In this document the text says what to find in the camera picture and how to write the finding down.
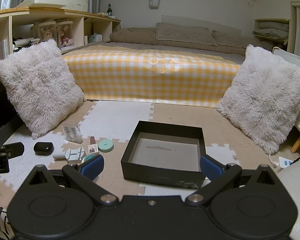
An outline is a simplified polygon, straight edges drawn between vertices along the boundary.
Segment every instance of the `wooden leg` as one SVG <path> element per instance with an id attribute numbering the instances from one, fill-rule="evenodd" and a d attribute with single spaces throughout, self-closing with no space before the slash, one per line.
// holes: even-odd
<path id="1" fill-rule="evenodd" d="M 291 152 L 292 153 L 295 153 L 298 148 L 300 147 L 300 137 L 298 138 L 298 140 L 295 142 L 295 144 L 292 146 L 291 148 Z"/>

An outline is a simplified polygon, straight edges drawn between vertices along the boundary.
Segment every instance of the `headboard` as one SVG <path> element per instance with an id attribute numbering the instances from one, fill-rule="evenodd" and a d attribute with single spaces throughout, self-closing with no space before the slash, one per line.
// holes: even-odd
<path id="1" fill-rule="evenodd" d="M 161 22 L 162 23 L 171 23 L 171 24 L 176 24 L 176 25 L 181 25 L 181 26 L 206 27 L 209 29 L 210 32 L 212 32 L 212 30 L 216 30 L 216 31 L 228 33 L 228 34 L 231 34 L 234 36 L 241 36 L 241 30 L 239 30 L 239 29 L 232 28 L 232 27 L 218 24 L 218 23 L 207 22 L 207 21 L 192 19 L 192 18 L 187 18 L 187 17 L 162 15 Z"/>

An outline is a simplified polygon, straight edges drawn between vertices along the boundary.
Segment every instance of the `teal round object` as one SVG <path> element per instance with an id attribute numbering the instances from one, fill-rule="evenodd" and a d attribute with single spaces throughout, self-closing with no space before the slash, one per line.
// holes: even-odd
<path id="1" fill-rule="evenodd" d="M 113 142 L 109 139 L 102 140 L 98 143 L 98 148 L 100 152 L 110 152 L 113 149 Z"/>
<path id="2" fill-rule="evenodd" d="M 84 159 L 84 161 L 86 162 L 86 161 L 88 161 L 88 160 L 90 160 L 91 158 L 93 158 L 95 155 L 88 155 L 85 159 Z"/>

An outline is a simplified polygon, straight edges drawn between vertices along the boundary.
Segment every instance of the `checkered tablecloth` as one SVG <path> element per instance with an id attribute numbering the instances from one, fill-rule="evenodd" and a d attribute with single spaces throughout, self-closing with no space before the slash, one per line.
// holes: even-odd
<path id="1" fill-rule="evenodd" d="M 215 107 L 240 65 L 190 52 L 90 46 L 63 56 L 87 99 Z"/>

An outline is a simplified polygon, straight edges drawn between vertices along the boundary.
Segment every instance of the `power plug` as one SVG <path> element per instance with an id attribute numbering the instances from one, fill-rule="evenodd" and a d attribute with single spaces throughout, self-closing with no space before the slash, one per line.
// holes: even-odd
<path id="1" fill-rule="evenodd" d="M 278 161 L 276 161 L 274 163 L 276 164 L 275 171 L 279 172 L 279 171 L 282 171 L 284 168 L 290 166 L 293 163 L 293 161 L 279 156 Z"/>

